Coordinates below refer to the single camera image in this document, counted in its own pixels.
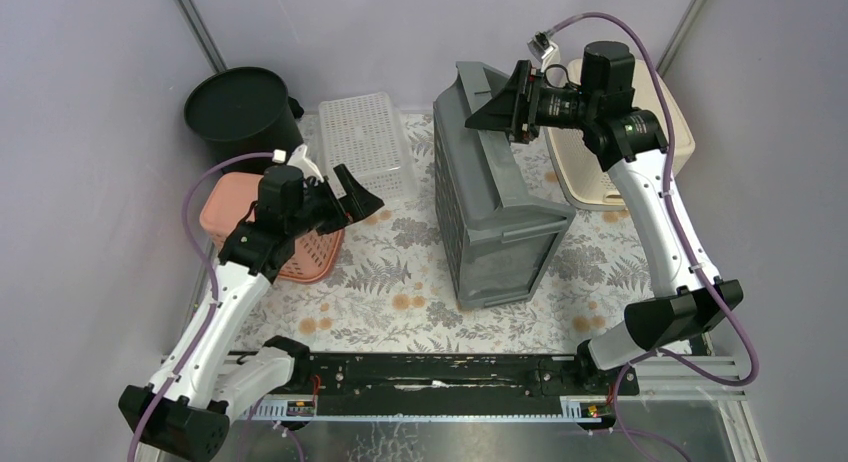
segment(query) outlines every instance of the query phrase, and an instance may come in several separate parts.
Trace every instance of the cable connector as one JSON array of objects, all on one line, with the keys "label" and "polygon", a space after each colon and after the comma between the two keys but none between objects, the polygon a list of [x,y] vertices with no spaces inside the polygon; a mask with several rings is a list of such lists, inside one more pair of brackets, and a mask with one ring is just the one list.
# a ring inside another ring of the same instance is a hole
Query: cable connector
[{"label": "cable connector", "polygon": [[548,35],[544,32],[536,32],[536,35],[527,42],[527,48],[530,49],[530,53],[533,54],[533,57],[536,57],[539,62],[543,61],[545,57],[549,56],[554,51],[554,47],[551,45]]},{"label": "cable connector", "polygon": [[285,150],[277,149],[274,151],[274,155],[271,157],[271,160],[273,160],[275,164],[285,164],[287,155],[288,154],[286,154]]},{"label": "cable connector", "polygon": [[307,150],[308,149],[304,144],[301,144],[294,149],[294,152],[292,152],[292,156],[289,159],[289,165],[300,169],[303,172],[304,177],[315,177],[318,180],[324,180],[324,177],[321,175],[321,170],[317,165],[315,165],[315,162],[306,155]]}]

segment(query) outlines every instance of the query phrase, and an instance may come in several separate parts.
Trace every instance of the white plastic basket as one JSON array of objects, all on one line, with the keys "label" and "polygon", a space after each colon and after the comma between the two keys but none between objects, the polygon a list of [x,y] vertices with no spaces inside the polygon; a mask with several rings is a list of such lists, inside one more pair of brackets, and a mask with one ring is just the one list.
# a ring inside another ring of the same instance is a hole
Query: white plastic basket
[{"label": "white plastic basket", "polygon": [[[580,81],[580,71],[583,60],[572,60],[566,70],[568,77],[574,81]],[[675,133],[675,152],[673,171],[677,174],[683,164],[689,160],[695,151],[695,141],[692,132],[680,112],[665,82],[660,80],[663,94],[671,110],[672,123]],[[660,125],[668,134],[665,118],[662,115],[659,99],[651,83],[648,74],[648,66],[641,60],[636,61],[633,73],[633,88],[636,95],[633,98],[633,106],[640,109],[650,110],[656,114]],[[559,178],[565,198],[571,205],[585,210],[620,210],[624,208],[624,200],[616,190],[609,176],[601,172],[597,158],[589,152],[583,144],[583,135],[578,130],[546,129],[548,149],[551,153],[551,161],[554,164],[557,177]]]},{"label": "white plastic basket", "polygon": [[336,194],[342,193],[332,170],[338,164],[345,164],[366,189],[383,200],[418,194],[409,139],[387,94],[322,102],[318,116],[318,159]]}]

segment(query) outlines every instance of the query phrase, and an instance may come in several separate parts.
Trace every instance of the pink plastic basket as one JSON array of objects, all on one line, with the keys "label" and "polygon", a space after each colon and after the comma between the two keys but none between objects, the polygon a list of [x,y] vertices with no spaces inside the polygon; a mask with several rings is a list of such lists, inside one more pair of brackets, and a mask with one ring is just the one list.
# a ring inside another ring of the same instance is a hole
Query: pink plastic basket
[{"label": "pink plastic basket", "polygon": [[[256,174],[230,172],[218,180],[209,195],[200,212],[200,226],[218,250],[256,200],[261,178]],[[306,284],[323,279],[336,263],[343,238],[344,230],[329,235],[313,231],[298,238],[294,241],[294,256],[280,269],[280,277]]]}]

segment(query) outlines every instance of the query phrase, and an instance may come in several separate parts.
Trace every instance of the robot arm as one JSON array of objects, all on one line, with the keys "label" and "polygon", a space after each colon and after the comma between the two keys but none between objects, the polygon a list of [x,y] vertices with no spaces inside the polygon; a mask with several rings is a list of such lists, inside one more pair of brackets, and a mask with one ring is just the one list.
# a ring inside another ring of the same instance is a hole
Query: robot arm
[{"label": "robot arm", "polygon": [[[543,67],[558,51],[546,40],[534,39],[531,50]],[[466,127],[506,132],[509,140],[529,143],[539,127],[578,129],[630,210],[645,249],[655,297],[630,304],[624,321],[594,339],[584,341],[577,358],[586,367],[586,383],[608,382],[615,369],[650,350],[705,333],[724,319],[707,289],[694,274],[672,227],[664,198],[672,197],[687,239],[697,251],[697,264],[732,309],[742,300],[735,280],[723,281],[707,257],[676,185],[662,189],[668,142],[656,116],[633,107],[635,59],[619,42],[593,42],[583,54],[581,84],[562,87],[547,83],[545,72],[529,60],[519,61],[504,88],[472,114]]]},{"label": "robot arm", "polygon": [[[297,365],[307,365],[303,358],[308,349],[280,337],[266,342],[256,357],[227,376],[219,380],[218,374],[242,323],[294,254],[295,239],[311,230],[321,235],[335,232],[383,206],[344,165],[334,171],[346,193],[341,199],[306,157],[304,146],[292,154],[288,165],[265,171],[258,200],[251,206],[254,221],[248,221],[250,213],[245,215],[220,251],[217,300],[206,296],[146,387],[127,386],[121,395],[118,405],[133,430],[148,406],[161,397],[144,427],[142,442],[189,460],[211,460],[230,424],[256,400],[289,382],[303,385],[306,374]],[[177,374],[183,357],[187,362]]]}]

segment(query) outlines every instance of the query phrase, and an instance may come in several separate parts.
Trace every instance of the gray wall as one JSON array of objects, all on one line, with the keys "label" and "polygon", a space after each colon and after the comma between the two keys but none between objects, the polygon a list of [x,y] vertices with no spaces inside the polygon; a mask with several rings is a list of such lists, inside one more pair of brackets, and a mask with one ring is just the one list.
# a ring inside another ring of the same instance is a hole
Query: gray wall
[{"label": "gray wall", "polygon": [[[711,0],[666,81],[698,144],[680,177],[762,360],[773,461],[845,460],[848,0]],[[722,324],[715,341],[746,360]]]},{"label": "gray wall", "polygon": [[125,457],[118,397],[199,270],[180,109],[210,73],[173,0],[0,0],[0,459]]},{"label": "gray wall", "polygon": [[[525,42],[567,16],[618,15],[658,58],[689,0],[194,0],[230,66],[274,70],[307,108],[385,91],[402,109],[430,109],[456,78],[454,62],[506,72]],[[605,22],[557,36],[567,60],[593,40],[621,39]]]}]

